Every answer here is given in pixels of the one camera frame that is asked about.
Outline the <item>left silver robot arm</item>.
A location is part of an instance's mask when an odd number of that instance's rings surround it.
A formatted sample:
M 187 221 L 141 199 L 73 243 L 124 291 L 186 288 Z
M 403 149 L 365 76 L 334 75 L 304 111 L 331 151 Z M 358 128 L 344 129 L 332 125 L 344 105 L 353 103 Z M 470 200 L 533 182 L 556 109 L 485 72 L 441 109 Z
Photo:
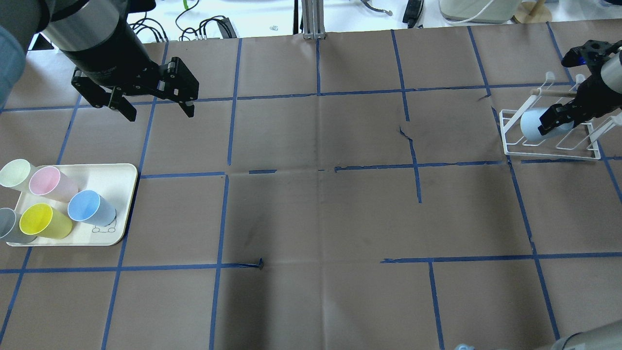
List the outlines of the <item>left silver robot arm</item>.
M 127 22 L 128 0 L 3 0 L 1 104 L 25 70 L 35 34 L 43 33 L 71 62 L 71 85 L 93 108 L 107 107 L 133 122 L 127 97 L 151 95 L 195 115 L 200 84 L 179 57 L 157 64 Z

